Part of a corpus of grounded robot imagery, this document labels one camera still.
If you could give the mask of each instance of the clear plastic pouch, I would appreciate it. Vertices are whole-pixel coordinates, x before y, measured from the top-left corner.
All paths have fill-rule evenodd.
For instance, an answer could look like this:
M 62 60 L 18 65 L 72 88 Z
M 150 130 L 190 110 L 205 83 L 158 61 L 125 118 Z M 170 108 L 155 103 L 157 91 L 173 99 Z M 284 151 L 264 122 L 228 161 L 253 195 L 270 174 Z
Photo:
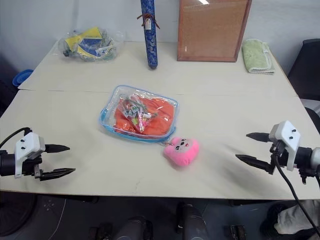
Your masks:
M 87 62 L 106 61 L 119 54 L 124 39 L 120 31 L 95 26 L 83 32 L 68 33 L 58 42 L 58 50 L 65 57 L 81 58 Z
M 162 142 L 176 130 L 177 101 L 127 85 L 117 86 L 99 122 L 109 132 L 127 139 Z

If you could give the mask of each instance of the robotic arm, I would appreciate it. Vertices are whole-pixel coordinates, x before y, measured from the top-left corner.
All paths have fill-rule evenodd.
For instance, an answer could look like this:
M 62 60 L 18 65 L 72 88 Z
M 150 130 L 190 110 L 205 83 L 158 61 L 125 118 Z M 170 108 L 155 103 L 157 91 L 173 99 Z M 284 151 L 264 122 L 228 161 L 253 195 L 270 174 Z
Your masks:
M 24 131 L 24 137 L 16 142 L 14 154 L 8 154 L 6 150 L 0 150 L 0 176 L 10 176 L 21 178 L 22 175 L 34 176 L 40 181 L 57 179 L 72 173 L 75 168 L 59 168 L 50 172 L 44 172 L 39 168 L 42 163 L 41 154 L 59 153 L 70 148 L 63 145 L 45 144 L 45 141 L 38 134 L 32 132 L 29 127 L 24 127 L 8 136 L 1 144 L 0 148 L 14 135 Z
M 274 125 L 270 133 L 253 132 L 246 136 L 260 142 L 272 142 L 271 162 L 267 163 L 249 155 L 236 154 L 235 156 L 244 163 L 272 175 L 278 161 L 281 167 L 286 167 L 289 171 L 293 171 L 294 168 L 299 169 L 303 184 L 306 184 L 307 177 L 318 176 L 320 147 L 312 150 L 309 147 L 299 146 L 301 135 L 291 122 L 283 121 Z

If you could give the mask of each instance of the pink plush toy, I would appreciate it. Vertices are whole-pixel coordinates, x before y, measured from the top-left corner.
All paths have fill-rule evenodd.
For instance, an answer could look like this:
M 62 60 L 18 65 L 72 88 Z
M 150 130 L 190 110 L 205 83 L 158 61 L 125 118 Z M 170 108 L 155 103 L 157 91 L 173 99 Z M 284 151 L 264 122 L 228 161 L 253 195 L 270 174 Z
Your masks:
M 189 165 L 199 152 L 199 144 L 194 139 L 174 137 L 166 146 L 164 154 L 179 166 Z

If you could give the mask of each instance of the gray floor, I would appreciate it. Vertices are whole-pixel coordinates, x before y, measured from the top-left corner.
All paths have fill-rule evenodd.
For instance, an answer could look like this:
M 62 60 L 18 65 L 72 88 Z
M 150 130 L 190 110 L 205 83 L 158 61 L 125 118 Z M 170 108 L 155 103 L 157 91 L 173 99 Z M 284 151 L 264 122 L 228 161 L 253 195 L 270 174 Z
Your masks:
M 174 231 L 176 205 L 181 200 L 200 210 L 212 239 L 219 240 L 230 239 L 225 234 L 225 228 L 230 225 L 244 225 L 248 240 L 263 239 L 259 226 L 268 208 L 275 204 L 231 206 L 227 200 L 158 197 L 100 197 L 97 203 L 68 199 L 52 240 L 87 240 L 90 227 L 110 222 L 116 230 L 128 218 L 137 215 L 152 221 L 155 240 L 181 240 L 182 236 Z M 39 196 L 35 211 L 25 226 L 0 240 L 47 240 L 57 226 L 64 202 L 64 198 Z

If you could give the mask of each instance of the green towel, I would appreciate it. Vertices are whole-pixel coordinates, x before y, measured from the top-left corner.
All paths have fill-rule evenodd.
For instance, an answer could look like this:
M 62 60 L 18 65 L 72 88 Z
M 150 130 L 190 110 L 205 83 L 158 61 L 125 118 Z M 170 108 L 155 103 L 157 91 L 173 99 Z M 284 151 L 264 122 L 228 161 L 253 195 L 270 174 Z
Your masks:
M 244 64 L 252 74 L 274 74 L 270 49 L 267 43 L 248 39 L 242 44 Z

